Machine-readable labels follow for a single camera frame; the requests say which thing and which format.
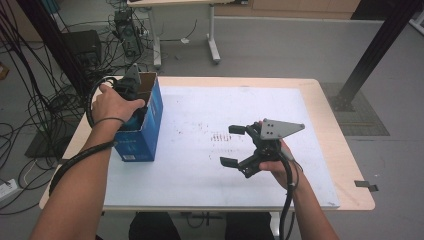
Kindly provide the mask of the dark blue cardboard box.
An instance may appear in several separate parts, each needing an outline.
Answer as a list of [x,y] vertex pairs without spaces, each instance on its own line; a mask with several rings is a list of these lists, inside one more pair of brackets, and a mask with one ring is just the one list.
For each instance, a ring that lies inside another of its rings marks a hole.
[[141,86],[136,99],[143,99],[147,113],[142,122],[133,117],[116,133],[115,148],[123,161],[147,162],[155,159],[163,113],[163,101],[157,74],[140,74]]

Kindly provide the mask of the black wrist band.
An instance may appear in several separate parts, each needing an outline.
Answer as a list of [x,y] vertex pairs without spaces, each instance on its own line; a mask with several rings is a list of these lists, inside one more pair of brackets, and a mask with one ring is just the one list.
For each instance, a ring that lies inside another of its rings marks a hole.
[[101,126],[101,125],[111,125],[111,126],[122,126],[125,123],[125,121],[118,117],[106,117],[98,120],[94,123],[95,126]]

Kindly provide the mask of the person's left hand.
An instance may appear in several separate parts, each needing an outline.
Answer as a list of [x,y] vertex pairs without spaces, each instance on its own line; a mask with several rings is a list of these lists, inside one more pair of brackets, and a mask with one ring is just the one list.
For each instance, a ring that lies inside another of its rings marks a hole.
[[118,117],[127,122],[138,108],[145,106],[144,100],[125,100],[106,84],[101,84],[99,90],[100,93],[92,103],[94,123],[106,117]]

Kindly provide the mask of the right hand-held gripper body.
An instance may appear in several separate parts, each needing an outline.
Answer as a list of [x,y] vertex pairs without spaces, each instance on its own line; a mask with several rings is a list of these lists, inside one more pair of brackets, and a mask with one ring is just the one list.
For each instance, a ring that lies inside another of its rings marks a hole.
[[253,154],[237,164],[237,169],[246,178],[250,178],[260,171],[259,165],[267,161],[280,161],[288,176],[291,175],[289,161],[293,160],[293,155],[282,148],[281,141],[292,134],[302,131],[304,124],[263,119],[261,122],[254,122],[252,125],[238,126],[237,133],[244,135],[247,133],[255,145]]

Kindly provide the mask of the computer tower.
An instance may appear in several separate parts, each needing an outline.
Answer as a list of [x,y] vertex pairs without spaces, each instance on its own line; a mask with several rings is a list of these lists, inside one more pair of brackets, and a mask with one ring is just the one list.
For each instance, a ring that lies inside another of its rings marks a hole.
[[124,54],[127,57],[140,56],[142,51],[141,42],[139,31],[132,20],[132,11],[116,11],[114,23],[118,38],[122,42]]

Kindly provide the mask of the person's left leg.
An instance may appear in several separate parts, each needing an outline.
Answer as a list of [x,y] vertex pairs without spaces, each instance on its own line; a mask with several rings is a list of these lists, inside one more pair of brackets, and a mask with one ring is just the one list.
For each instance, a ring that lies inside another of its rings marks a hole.
[[181,240],[181,237],[167,212],[139,212],[130,224],[128,239]]

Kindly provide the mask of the black metal stand post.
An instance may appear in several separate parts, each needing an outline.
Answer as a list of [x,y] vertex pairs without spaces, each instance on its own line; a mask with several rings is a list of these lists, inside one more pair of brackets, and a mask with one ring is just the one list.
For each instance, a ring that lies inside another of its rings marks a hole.
[[328,97],[334,111],[353,111],[352,102],[423,0],[399,0],[370,42],[340,91]]
[[45,9],[42,0],[16,0],[52,56],[61,67],[77,94],[85,99],[91,85],[70,48],[64,41],[57,24]]

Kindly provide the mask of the white power strip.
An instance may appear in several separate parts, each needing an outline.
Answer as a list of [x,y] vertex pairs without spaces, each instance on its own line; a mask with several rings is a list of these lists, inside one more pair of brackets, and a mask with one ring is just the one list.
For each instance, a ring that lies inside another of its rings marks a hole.
[[0,185],[0,201],[3,201],[7,197],[13,195],[18,191],[18,185],[14,179],[6,181]]

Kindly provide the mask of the dark grid floor mat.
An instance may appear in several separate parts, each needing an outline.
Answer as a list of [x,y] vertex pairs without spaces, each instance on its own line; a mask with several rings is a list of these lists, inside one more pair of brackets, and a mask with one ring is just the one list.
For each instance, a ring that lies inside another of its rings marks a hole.
[[347,110],[334,110],[333,114],[344,136],[390,135],[361,91],[356,94]]

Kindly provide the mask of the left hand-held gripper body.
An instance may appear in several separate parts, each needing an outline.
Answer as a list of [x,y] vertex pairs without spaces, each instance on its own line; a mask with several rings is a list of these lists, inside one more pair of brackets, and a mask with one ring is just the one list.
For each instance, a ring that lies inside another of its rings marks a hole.
[[125,100],[135,100],[141,85],[138,65],[134,63],[125,75],[113,83],[113,89]]

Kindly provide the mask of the black equipment box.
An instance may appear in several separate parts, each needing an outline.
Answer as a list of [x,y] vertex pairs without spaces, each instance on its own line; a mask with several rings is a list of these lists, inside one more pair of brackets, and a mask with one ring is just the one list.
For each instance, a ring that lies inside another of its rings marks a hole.
[[63,33],[62,37],[71,53],[83,67],[100,65],[101,42],[95,30]]

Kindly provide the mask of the white-legged background desk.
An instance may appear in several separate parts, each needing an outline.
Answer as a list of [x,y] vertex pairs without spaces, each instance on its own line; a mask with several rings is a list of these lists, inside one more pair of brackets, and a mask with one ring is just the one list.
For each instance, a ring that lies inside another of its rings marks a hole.
[[211,52],[212,60],[218,64],[221,61],[219,51],[215,42],[215,5],[228,4],[234,0],[127,0],[127,5],[131,8],[143,8],[147,11],[150,36],[152,39],[153,65],[159,69],[162,65],[160,38],[155,27],[155,7],[169,6],[193,6],[203,5],[207,9],[207,19],[209,20],[209,28],[206,34],[206,40]]

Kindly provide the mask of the black tape strip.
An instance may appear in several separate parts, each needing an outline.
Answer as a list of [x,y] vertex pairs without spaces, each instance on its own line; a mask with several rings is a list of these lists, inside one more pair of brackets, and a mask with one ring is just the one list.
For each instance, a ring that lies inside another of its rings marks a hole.
[[379,188],[376,184],[370,184],[368,181],[355,180],[355,186],[358,188],[367,188],[370,192],[377,192]]

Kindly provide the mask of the black floor base plate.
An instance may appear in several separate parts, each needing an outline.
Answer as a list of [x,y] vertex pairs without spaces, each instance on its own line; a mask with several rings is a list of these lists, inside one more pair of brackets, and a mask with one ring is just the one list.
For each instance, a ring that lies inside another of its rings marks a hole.
[[39,131],[25,151],[25,156],[29,158],[61,158],[71,138],[72,136],[70,134],[63,132]]

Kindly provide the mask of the person's right hand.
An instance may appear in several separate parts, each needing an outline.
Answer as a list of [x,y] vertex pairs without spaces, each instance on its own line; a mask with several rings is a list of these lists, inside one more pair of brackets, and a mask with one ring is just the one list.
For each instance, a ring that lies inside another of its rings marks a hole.
[[289,160],[288,164],[292,172],[291,180],[288,180],[288,172],[281,161],[262,162],[259,164],[259,169],[269,171],[284,189],[288,189],[288,186],[296,188],[300,183],[302,168],[295,160]]

